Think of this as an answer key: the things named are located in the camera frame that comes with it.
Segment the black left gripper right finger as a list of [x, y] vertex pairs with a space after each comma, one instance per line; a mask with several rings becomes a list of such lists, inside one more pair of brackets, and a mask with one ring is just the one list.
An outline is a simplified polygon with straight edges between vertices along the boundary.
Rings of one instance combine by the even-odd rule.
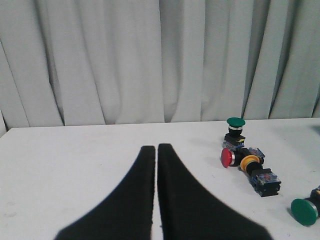
[[157, 189], [165, 240], [270, 240], [261, 225], [206, 190], [169, 143], [158, 146]]

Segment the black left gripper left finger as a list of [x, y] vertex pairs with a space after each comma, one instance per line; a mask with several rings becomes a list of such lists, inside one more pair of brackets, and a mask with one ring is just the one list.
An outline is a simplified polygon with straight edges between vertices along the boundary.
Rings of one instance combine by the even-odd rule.
[[122, 181], [99, 205], [60, 230], [57, 240], [149, 240], [155, 194], [154, 146], [142, 146]]

